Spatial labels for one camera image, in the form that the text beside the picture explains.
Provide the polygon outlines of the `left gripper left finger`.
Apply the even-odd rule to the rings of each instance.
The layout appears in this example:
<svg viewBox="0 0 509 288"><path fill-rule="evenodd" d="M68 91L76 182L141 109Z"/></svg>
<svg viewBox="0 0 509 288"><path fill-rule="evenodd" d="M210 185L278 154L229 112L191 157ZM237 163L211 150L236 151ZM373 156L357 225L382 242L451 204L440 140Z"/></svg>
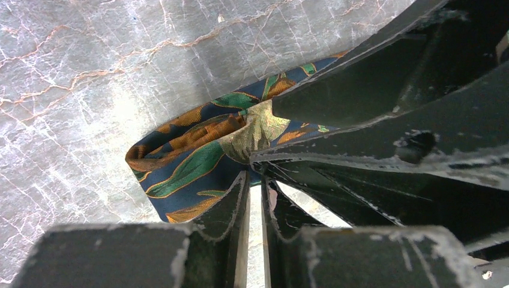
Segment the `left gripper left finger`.
<svg viewBox="0 0 509 288"><path fill-rule="evenodd" d="M191 287L247 285L250 178L240 172L226 194L193 220Z"/></svg>

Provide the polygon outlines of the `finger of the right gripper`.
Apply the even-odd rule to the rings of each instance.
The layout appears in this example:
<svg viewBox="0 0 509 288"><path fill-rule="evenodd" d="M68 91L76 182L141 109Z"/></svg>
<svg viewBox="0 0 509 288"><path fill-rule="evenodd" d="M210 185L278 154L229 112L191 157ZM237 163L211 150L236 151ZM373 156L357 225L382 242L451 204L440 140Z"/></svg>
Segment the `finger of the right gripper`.
<svg viewBox="0 0 509 288"><path fill-rule="evenodd" d="M438 225L508 241L508 68L404 115L258 152L255 169L356 226Z"/></svg>
<svg viewBox="0 0 509 288"><path fill-rule="evenodd" d="M390 113L436 30L469 19L448 1L414 1L317 75L273 99L274 116L344 127Z"/></svg>

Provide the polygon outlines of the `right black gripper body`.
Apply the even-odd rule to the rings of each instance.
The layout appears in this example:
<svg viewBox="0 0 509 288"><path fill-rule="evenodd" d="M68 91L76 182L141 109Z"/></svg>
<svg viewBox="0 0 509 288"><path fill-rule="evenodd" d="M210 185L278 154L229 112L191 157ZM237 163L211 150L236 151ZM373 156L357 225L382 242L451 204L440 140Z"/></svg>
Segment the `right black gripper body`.
<svg viewBox="0 0 509 288"><path fill-rule="evenodd" d="M508 1L448 1L413 27L426 36L415 70L397 100L399 114L442 98L497 65L508 30Z"/></svg>

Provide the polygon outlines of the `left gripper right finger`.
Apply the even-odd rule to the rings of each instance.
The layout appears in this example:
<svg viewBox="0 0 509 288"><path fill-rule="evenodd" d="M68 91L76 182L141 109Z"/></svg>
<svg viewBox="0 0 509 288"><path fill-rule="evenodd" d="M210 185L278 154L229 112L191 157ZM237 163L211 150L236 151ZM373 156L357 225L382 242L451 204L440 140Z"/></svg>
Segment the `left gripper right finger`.
<svg viewBox="0 0 509 288"><path fill-rule="evenodd" d="M311 216L283 192L274 179L262 180L262 226L267 287L349 287L337 263L320 268L313 242L319 229L330 227Z"/></svg>

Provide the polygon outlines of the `orange blue floral tie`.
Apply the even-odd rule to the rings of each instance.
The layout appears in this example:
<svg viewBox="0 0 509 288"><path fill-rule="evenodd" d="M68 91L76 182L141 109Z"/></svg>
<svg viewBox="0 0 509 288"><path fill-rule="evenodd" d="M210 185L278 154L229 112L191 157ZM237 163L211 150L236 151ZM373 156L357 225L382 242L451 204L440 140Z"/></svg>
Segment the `orange blue floral tie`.
<svg viewBox="0 0 509 288"><path fill-rule="evenodd" d="M190 221L216 204L239 172L261 183L250 156L333 131L279 118L273 98L329 66L339 55L267 77L179 115L135 143L125 161L159 217Z"/></svg>

